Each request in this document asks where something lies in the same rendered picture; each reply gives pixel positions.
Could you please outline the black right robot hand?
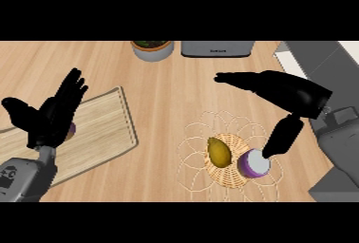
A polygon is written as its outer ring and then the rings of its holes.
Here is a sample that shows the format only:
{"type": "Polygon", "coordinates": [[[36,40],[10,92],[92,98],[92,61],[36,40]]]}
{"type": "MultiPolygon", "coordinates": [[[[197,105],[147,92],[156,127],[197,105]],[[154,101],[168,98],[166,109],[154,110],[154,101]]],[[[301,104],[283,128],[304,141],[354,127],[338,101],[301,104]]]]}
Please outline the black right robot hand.
{"type": "Polygon", "coordinates": [[[318,118],[333,91],[311,80],[275,70],[261,73],[219,72],[215,81],[250,90],[290,112],[278,121],[264,148],[267,159],[286,154],[304,129],[302,118],[318,118]]]}

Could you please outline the grey potted plant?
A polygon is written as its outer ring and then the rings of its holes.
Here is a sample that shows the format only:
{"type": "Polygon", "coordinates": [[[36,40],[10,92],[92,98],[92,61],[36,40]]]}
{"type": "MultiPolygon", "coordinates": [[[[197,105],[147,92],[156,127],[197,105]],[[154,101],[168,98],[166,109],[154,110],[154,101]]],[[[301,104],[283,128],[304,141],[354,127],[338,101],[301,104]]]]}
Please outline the grey potted plant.
{"type": "Polygon", "coordinates": [[[174,41],[132,41],[132,48],[138,58],[147,62],[163,61],[174,53],[174,41]]]}

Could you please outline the yellow lemon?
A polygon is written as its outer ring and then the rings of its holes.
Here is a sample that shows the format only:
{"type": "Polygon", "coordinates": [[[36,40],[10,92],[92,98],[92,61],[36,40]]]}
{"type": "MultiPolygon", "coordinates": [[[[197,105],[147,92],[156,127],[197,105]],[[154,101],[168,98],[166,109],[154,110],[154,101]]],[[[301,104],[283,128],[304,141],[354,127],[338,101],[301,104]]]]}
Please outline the yellow lemon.
{"type": "Polygon", "coordinates": [[[208,140],[208,151],[213,165],[225,168],[233,164],[233,151],[228,144],[218,138],[208,140]]]}

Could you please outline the dark grey flat panel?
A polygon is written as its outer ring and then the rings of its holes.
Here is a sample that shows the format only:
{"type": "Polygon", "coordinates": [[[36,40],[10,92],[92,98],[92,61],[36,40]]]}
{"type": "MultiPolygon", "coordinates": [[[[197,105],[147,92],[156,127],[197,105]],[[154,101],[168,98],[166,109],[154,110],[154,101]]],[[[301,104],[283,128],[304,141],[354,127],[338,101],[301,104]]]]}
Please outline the dark grey flat panel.
{"type": "Polygon", "coordinates": [[[283,41],[274,52],[284,71],[333,91],[327,105],[359,109],[359,61],[339,41],[283,41]]]}

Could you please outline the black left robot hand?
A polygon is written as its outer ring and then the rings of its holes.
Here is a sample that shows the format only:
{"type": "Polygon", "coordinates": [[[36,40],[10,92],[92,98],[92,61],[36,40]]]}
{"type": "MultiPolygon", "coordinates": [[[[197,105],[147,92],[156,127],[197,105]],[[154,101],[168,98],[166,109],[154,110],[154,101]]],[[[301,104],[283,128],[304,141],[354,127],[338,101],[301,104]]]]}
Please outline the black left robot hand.
{"type": "Polygon", "coordinates": [[[46,99],[39,109],[18,98],[8,97],[2,100],[14,126],[29,133],[27,147],[30,149],[42,146],[57,148],[64,143],[88,89],[82,71],[75,68],[57,94],[46,99]]]}

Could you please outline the pale wooden cutting board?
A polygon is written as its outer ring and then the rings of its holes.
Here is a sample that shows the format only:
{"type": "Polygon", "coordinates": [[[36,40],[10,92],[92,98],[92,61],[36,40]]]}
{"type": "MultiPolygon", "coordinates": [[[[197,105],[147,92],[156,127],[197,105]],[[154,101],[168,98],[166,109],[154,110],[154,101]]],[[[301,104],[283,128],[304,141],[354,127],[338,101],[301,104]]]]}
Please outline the pale wooden cutting board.
{"type": "Polygon", "coordinates": [[[140,144],[125,89],[117,86],[76,110],[75,136],[57,149],[57,186],[126,154],[140,144]]]}

